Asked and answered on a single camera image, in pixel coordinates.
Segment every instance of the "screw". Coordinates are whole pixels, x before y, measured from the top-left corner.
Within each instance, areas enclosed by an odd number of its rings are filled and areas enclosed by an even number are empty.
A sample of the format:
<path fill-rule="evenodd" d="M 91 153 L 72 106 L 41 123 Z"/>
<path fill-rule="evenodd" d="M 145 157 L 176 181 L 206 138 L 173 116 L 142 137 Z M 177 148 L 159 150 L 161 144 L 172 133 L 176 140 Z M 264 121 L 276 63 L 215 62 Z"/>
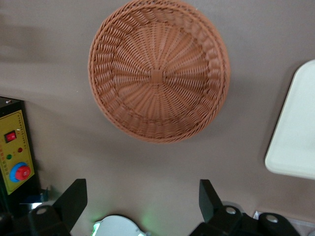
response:
<path fill-rule="evenodd" d="M 230 206 L 226 208 L 226 212 L 231 214 L 231 215 L 235 215 L 236 214 L 236 210 L 234 208 L 230 207 Z"/>
<path fill-rule="evenodd" d="M 277 222 L 278 222 L 277 217 L 275 217 L 275 216 L 273 216 L 273 215 L 267 215 L 267 216 L 266 216 L 266 219 L 269 220 L 269 221 L 272 222 L 272 223 L 277 223 Z"/>
<path fill-rule="evenodd" d="M 46 211 L 47 211 L 46 208 L 40 208 L 40 209 L 37 210 L 36 214 L 37 215 L 41 215 L 41 214 L 44 214 Z"/>

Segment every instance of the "red knob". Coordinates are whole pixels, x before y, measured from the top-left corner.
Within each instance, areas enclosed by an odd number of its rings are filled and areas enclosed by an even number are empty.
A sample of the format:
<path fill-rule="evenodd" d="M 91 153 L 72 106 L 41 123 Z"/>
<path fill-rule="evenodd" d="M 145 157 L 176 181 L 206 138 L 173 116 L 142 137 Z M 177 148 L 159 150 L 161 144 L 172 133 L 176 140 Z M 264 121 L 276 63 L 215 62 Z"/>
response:
<path fill-rule="evenodd" d="M 15 178 L 18 180 L 26 180 L 31 174 L 31 169 L 28 166 L 21 166 L 15 173 Z"/>

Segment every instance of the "control panel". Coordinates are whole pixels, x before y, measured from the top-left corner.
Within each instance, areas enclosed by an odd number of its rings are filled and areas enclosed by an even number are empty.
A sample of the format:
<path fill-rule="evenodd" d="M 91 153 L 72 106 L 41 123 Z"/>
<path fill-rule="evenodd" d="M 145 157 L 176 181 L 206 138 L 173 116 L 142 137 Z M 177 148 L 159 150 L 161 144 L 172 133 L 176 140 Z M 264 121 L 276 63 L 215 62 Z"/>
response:
<path fill-rule="evenodd" d="M 8 195 L 34 175 L 22 110 L 0 118 L 0 160 Z"/>

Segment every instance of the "brown woven basket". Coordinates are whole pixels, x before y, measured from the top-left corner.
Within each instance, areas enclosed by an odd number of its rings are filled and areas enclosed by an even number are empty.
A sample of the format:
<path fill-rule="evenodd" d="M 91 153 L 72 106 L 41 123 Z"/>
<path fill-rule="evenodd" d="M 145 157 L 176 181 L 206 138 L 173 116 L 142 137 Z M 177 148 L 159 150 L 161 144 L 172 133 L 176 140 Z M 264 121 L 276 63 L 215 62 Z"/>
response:
<path fill-rule="evenodd" d="M 198 133 L 218 114 L 230 68 L 213 24 L 177 0 L 134 0 L 101 25 L 89 77 L 106 117 L 153 143 Z"/>

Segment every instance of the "white plastic tray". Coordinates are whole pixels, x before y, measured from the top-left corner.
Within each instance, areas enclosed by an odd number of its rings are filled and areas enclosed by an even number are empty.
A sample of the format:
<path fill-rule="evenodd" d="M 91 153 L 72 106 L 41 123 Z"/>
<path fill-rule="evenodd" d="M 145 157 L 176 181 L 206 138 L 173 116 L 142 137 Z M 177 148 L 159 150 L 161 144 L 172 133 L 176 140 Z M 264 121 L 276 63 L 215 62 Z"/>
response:
<path fill-rule="evenodd" d="M 277 174 L 315 179 L 315 60 L 294 75 L 265 164 Z"/>

